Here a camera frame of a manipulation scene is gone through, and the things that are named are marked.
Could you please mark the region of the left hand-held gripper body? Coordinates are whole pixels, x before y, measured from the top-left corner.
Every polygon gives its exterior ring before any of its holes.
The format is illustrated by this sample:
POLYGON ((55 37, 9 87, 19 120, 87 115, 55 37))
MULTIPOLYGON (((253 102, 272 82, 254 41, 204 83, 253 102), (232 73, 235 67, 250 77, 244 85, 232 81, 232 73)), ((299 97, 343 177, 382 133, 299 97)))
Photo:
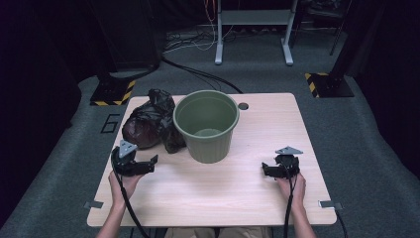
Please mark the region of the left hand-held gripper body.
POLYGON ((111 163, 114 172, 123 177, 145 175, 146 167, 151 162, 137 162, 136 153, 138 146, 121 140, 111 153, 111 163))

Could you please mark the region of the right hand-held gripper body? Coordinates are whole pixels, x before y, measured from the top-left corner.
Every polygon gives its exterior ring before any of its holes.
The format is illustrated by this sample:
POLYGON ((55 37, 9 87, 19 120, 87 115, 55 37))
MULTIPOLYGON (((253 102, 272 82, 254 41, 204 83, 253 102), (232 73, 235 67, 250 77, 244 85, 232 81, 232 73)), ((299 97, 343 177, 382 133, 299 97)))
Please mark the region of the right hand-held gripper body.
POLYGON ((287 146, 275 152, 277 156, 274 160, 278 164, 280 178, 291 179, 300 173, 298 155, 301 155, 302 151, 287 146))

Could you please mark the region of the black plastic garbage bag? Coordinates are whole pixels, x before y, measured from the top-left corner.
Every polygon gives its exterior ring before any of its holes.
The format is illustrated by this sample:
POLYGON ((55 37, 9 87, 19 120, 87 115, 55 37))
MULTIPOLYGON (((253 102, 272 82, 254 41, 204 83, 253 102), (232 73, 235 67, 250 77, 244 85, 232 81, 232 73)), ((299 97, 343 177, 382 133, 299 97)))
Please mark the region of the black plastic garbage bag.
POLYGON ((150 89, 148 97, 149 100, 136 107, 124 123, 123 139, 140 150, 163 143, 169 154, 177 153, 186 144, 173 122, 172 95, 161 89, 150 89))

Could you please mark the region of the green plastic bucket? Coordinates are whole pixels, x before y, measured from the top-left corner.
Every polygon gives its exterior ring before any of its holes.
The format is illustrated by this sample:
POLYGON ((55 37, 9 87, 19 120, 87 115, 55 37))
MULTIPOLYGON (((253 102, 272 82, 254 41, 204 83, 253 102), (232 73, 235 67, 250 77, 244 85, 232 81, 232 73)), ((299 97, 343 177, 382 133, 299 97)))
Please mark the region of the green plastic bucket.
POLYGON ((190 93, 176 103, 173 111, 174 126, 189 154, 203 164, 218 163, 228 155, 239 118, 236 101, 216 90, 190 93))

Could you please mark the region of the person's left hand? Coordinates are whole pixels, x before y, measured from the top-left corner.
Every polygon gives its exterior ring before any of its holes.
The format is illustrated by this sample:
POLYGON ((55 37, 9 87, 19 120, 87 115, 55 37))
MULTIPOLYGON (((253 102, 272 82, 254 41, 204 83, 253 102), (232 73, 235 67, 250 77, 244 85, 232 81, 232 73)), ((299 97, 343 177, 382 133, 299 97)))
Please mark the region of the person's left hand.
POLYGON ((114 172, 110 173, 108 180, 111 186, 113 208, 121 208, 125 206, 122 187, 125 189, 127 197, 131 198, 136 190, 139 180, 142 177, 142 175, 133 177, 119 177, 114 172))

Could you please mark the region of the person's right hand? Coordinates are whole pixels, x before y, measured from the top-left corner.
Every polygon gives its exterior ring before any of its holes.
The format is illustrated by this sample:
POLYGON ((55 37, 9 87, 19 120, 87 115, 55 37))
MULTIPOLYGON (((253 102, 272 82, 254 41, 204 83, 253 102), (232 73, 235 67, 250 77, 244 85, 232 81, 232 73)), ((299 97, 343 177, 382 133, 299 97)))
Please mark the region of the person's right hand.
POLYGON ((276 182, 280 187, 280 192, 285 199, 289 199, 292 195, 291 207, 293 209, 303 207, 303 199, 305 196, 306 180, 302 174, 286 179, 277 178, 276 182))

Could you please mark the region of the black yellow striped stand base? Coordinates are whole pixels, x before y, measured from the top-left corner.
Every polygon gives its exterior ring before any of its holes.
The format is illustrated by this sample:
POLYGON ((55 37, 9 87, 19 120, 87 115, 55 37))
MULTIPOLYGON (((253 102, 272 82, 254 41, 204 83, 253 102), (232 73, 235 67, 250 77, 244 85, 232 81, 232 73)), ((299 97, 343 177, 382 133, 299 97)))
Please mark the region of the black yellow striped stand base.
POLYGON ((305 73, 310 92, 315 98, 353 97, 354 94, 343 78, 328 73, 305 73))
POLYGON ((90 98, 90 104, 124 105, 129 100, 135 83, 134 80, 117 77, 101 78, 90 98))

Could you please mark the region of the person's beige shorts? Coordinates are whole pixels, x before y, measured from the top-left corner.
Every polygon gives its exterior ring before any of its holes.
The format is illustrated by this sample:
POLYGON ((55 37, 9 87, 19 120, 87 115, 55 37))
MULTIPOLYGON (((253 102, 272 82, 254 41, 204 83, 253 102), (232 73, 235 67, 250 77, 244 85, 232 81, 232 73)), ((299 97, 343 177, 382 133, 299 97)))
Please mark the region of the person's beige shorts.
POLYGON ((267 227, 168 228, 164 238, 272 238, 267 227))

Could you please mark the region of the dark curtain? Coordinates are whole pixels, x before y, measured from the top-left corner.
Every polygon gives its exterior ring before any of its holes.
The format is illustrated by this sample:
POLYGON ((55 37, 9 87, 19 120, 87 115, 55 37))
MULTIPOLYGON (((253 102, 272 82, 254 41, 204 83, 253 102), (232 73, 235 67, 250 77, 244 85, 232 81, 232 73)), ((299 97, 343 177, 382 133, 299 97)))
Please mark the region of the dark curtain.
POLYGON ((364 54, 356 82, 382 138, 420 179, 420 0, 356 0, 351 20, 364 54))
POLYGON ((0 228, 81 99, 77 0, 0 0, 0 228))

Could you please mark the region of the black stand post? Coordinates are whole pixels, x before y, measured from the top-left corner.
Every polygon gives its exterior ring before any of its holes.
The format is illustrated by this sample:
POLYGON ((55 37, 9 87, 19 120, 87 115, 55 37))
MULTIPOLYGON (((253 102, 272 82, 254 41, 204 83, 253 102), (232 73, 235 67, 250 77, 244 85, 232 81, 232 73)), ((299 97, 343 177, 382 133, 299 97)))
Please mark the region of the black stand post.
POLYGON ((356 5, 353 5, 349 11, 351 18, 347 28, 348 36, 334 67, 330 71, 330 76, 334 81, 340 81, 344 77, 356 55, 358 45, 361 43, 364 34, 365 9, 365 2, 363 0, 357 0, 356 5))
POLYGON ((166 39, 159 0, 88 0, 117 71, 158 69, 166 39))

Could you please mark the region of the white metal desk frame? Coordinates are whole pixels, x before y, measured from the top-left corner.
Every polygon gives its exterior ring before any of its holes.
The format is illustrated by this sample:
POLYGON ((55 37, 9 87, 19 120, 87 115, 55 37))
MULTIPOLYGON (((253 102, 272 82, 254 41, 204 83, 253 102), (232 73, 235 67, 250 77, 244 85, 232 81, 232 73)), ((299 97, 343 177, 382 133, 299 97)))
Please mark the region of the white metal desk frame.
POLYGON ((293 58, 289 40, 293 28, 298 0, 292 0, 288 10, 223 10, 222 0, 217 0, 217 48, 214 62, 223 62, 224 26, 285 26, 286 32, 280 39, 285 64, 292 66, 293 58))

